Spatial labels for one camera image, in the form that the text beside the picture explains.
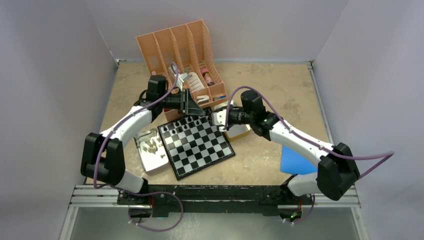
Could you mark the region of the white paper pack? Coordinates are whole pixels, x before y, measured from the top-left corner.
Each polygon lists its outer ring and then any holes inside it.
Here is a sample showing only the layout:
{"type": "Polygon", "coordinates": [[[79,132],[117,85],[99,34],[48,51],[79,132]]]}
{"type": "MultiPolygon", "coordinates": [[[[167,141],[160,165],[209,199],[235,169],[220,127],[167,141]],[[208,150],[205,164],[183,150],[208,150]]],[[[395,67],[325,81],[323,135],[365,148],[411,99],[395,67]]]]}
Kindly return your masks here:
{"type": "Polygon", "coordinates": [[[201,79],[195,72],[189,72],[188,77],[189,78],[187,82],[192,92],[196,92],[205,88],[201,79]]]}

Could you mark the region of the silver metal tin tray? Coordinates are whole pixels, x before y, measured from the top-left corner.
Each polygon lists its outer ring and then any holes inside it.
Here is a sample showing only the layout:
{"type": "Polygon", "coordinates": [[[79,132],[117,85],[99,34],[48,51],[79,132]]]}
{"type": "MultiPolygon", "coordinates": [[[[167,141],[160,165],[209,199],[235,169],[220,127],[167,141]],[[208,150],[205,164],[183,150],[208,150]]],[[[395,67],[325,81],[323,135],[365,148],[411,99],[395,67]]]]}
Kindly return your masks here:
{"type": "Polygon", "coordinates": [[[169,165],[168,155],[156,127],[139,132],[133,139],[146,174],[156,174],[169,165]]]}

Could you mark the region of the black metal base rail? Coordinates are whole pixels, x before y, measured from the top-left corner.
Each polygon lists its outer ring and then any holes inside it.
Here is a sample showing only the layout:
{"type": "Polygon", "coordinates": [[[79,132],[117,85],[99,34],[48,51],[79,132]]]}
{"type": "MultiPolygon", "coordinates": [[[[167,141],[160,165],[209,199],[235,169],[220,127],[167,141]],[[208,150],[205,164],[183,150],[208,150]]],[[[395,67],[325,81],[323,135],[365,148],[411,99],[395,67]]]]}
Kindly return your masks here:
{"type": "Polygon", "coordinates": [[[303,215],[315,208],[357,208],[360,201],[351,187],[339,200],[322,193],[301,197],[284,196],[278,185],[150,185],[154,196],[131,196],[111,187],[94,189],[91,185],[75,186],[71,207],[130,208],[153,217],[170,213],[253,213],[264,216],[303,215]]]}

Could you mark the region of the pile of white chess pieces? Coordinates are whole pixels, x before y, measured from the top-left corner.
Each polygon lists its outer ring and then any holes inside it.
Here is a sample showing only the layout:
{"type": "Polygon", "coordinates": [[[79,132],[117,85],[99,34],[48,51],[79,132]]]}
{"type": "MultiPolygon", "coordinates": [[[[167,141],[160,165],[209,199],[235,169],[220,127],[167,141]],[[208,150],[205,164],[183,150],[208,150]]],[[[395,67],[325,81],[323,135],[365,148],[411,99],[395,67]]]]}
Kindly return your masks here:
{"type": "Polygon", "coordinates": [[[166,155],[162,139],[156,128],[142,132],[138,139],[139,149],[144,155],[155,155],[164,158],[166,155]]]}

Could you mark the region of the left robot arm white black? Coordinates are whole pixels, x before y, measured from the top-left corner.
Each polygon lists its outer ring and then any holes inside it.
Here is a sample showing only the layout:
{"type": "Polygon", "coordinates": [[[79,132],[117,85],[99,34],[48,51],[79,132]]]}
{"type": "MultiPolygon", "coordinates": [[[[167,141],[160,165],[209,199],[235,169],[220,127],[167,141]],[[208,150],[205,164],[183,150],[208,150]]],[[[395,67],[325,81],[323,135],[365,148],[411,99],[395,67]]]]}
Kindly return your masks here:
{"type": "Polygon", "coordinates": [[[130,192],[138,205],[149,199],[147,181],[126,168],[124,148],[164,109],[177,110],[184,116],[202,117],[206,112],[194,101],[189,89],[172,91],[174,86],[163,75],[152,75],[130,111],[109,129],[89,133],[84,140],[80,173],[82,176],[130,192]]]}

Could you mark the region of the peach plastic desk organizer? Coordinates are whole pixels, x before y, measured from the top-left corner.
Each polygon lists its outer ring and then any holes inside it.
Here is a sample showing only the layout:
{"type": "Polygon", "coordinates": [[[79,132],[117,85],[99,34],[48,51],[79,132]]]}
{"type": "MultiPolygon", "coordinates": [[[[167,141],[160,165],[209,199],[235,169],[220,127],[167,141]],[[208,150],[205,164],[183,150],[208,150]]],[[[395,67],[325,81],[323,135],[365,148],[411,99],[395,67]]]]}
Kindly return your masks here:
{"type": "Polygon", "coordinates": [[[139,49],[150,73],[163,75],[170,85],[174,83],[169,75],[169,67],[177,64],[181,73],[195,72],[204,85],[204,89],[192,92],[188,82],[184,87],[190,89],[196,99],[208,95],[210,100],[201,108],[214,107],[228,100],[226,85],[214,65],[210,32],[203,20],[165,28],[136,37],[139,49]],[[207,86],[201,69],[208,68],[215,85],[207,86]],[[226,95],[226,98],[214,101],[214,97],[226,95]]]}

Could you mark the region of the black white chess board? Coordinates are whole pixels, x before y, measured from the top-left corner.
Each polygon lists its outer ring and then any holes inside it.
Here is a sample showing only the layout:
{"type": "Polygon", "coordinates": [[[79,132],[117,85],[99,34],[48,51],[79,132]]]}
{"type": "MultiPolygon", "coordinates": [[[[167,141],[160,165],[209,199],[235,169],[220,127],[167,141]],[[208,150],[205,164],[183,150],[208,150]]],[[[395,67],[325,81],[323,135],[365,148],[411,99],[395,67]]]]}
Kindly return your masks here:
{"type": "Polygon", "coordinates": [[[185,115],[157,127],[178,181],[236,155],[226,135],[212,124],[209,114],[199,116],[197,120],[201,122],[202,118],[206,118],[207,122],[198,126],[193,116],[192,121],[187,121],[187,118],[188,115],[185,115]],[[180,121],[180,126],[176,126],[177,121],[180,121]],[[183,125],[187,125],[188,129],[184,130],[183,125]],[[182,128],[182,132],[178,132],[177,128],[182,128]]]}

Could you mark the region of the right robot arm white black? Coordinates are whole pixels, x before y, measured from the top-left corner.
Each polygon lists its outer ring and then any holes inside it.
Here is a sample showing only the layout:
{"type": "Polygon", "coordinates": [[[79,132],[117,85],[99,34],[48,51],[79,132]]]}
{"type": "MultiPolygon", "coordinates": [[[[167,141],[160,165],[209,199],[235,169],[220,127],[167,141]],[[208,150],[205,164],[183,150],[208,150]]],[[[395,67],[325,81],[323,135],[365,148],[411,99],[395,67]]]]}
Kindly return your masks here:
{"type": "Polygon", "coordinates": [[[284,202],[292,204],[307,194],[323,194],[338,201],[360,178],[351,149],[344,143],[333,145],[298,130],[274,108],[266,110],[265,102],[267,99],[257,91],[244,91],[242,106],[228,104],[224,113],[217,115],[217,123],[223,131],[234,125],[249,125],[259,137],[288,147],[316,167],[316,172],[294,174],[282,184],[280,196],[284,202]]]}

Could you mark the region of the blue grey small object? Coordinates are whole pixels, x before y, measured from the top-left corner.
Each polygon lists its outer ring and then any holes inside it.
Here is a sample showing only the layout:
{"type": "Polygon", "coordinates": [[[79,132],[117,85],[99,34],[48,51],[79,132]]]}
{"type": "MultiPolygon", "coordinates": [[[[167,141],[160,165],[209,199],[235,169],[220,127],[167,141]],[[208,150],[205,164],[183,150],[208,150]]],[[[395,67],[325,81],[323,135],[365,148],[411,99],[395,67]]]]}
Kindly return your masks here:
{"type": "Polygon", "coordinates": [[[226,97],[227,97],[226,95],[215,96],[215,97],[213,98],[213,100],[214,100],[214,101],[218,101],[218,100],[221,100],[221,99],[225,99],[226,97]]]}

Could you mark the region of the blue foam pad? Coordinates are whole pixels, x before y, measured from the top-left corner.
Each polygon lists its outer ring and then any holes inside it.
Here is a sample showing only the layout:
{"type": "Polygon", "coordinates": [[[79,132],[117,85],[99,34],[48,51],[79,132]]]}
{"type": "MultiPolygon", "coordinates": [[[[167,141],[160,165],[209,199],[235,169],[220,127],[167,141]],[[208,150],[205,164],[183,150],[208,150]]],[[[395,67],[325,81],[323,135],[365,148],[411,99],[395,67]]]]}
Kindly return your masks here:
{"type": "Polygon", "coordinates": [[[317,167],[306,158],[289,147],[283,146],[281,152],[280,171],[291,175],[307,175],[316,173],[317,167]]]}

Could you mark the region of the pink bottle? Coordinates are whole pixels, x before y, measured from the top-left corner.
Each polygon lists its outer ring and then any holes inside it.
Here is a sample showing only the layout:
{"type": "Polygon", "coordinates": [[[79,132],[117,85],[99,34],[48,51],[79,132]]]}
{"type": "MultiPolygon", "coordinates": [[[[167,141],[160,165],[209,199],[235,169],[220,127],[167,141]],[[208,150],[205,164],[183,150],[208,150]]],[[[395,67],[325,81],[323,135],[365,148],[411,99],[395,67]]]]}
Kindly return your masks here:
{"type": "Polygon", "coordinates": [[[208,87],[215,85],[215,82],[214,82],[208,68],[204,67],[200,70],[200,72],[201,72],[203,79],[205,80],[205,83],[208,87]]]}

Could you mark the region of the white stapler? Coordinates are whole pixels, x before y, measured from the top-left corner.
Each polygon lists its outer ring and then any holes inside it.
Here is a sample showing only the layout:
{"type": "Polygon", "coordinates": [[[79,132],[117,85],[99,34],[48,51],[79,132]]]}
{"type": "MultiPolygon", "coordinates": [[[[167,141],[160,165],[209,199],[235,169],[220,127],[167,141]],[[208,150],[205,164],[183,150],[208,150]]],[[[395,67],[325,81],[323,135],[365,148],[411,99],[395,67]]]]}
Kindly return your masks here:
{"type": "Polygon", "coordinates": [[[198,95],[196,97],[196,103],[200,106],[203,104],[207,104],[210,101],[210,97],[208,95],[198,95]]]}

